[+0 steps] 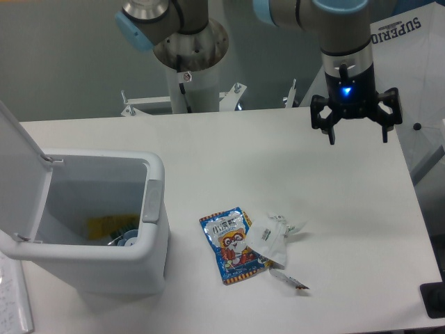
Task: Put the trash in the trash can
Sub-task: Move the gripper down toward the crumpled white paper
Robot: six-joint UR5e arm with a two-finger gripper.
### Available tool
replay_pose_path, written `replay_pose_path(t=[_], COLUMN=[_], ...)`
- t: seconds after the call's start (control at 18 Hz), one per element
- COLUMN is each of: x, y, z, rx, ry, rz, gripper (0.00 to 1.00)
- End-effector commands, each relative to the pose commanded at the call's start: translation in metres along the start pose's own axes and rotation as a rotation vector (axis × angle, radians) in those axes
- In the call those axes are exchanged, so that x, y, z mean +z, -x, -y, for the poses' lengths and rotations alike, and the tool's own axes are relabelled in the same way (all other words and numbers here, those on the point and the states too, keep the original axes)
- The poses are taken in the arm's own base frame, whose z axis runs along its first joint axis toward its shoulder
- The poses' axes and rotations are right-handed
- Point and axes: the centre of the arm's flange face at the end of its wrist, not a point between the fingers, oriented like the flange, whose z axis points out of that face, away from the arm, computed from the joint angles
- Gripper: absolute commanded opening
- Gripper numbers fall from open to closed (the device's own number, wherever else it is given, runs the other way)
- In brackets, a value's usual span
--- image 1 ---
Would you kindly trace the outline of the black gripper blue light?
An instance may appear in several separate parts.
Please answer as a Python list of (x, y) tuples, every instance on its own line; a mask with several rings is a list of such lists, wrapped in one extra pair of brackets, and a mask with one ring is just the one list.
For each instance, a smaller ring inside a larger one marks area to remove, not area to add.
[[(311, 127), (328, 135), (334, 145), (334, 126), (342, 118), (368, 118), (381, 126), (382, 142), (387, 143), (388, 133), (403, 122), (403, 110), (397, 88), (376, 92), (372, 49), (343, 53), (323, 50), (321, 55), (328, 98), (312, 96)], [(330, 114), (323, 117), (321, 112), (325, 107)]]

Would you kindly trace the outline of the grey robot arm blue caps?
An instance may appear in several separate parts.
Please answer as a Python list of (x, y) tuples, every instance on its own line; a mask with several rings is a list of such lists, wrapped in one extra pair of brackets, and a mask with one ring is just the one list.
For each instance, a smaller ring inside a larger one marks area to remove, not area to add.
[[(327, 96), (311, 99), (314, 129), (334, 141), (334, 126), (343, 119), (368, 118), (383, 135), (402, 123), (398, 90), (375, 88), (367, 1), (255, 1), (253, 8), (264, 23), (316, 34)], [(195, 73), (221, 62), (229, 46), (206, 1), (125, 1), (115, 22), (135, 49), (154, 52), (173, 70), (181, 96)]]

